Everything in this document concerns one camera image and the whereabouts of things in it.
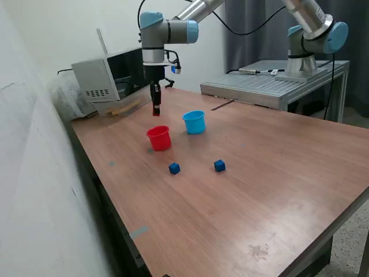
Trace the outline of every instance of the gray curtain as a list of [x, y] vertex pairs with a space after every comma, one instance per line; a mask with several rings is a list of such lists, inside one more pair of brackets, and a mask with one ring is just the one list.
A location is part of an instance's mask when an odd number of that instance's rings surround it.
[[[336, 60], [350, 60], [347, 106], [369, 118], [369, 1], [317, 0], [325, 13], [349, 25], [346, 45]], [[228, 0], [226, 22], [236, 32], [249, 32], [260, 26], [271, 14], [283, 6], [278, 0]], [[261, 59], [287, 59], [287, 31], [296, 25], [295, 19], [282, 10], [258, 32], [249, 36], [226, 33], [227, 67], [237, 69]], [[331, 59], [317, 55], [317, 59]]]

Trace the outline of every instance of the blue cup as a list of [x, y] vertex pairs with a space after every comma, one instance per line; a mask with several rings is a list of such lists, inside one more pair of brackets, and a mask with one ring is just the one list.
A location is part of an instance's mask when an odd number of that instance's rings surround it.
[[191, 111], [184, 114], [182, 119], [186, 124], [188, 134], [201, 134], [205, 131], [205, 112], [204, 111]]

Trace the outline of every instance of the plastic cup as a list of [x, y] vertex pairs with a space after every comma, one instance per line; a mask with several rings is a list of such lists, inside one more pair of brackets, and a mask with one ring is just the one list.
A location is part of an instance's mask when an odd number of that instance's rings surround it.
[[183, 115], [188, 134], [201, 134], [205, 131], [205, 112], [191, 111]]
[[149, 137], [154, 151], [165, 151], [171, 147], [168, 126], [156, 126], [148, 130], [146, 135]]

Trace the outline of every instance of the plastic bag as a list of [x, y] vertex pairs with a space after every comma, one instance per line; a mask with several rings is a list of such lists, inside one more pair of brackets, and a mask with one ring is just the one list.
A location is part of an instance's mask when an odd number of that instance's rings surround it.
[[48, 90], [55, 108], [64, 120], [83, 118], [96, 111], [85, 100], [72, 70], [61, 72], [49, 83]]

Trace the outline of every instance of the red cup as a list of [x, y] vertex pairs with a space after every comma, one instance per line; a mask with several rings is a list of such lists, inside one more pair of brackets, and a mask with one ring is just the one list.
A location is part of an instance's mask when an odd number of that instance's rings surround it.
[[154, 151], [164, 151], [171, 146], [168, 126], [156, 126], [148, 130], [146, 135], [150, 138]]

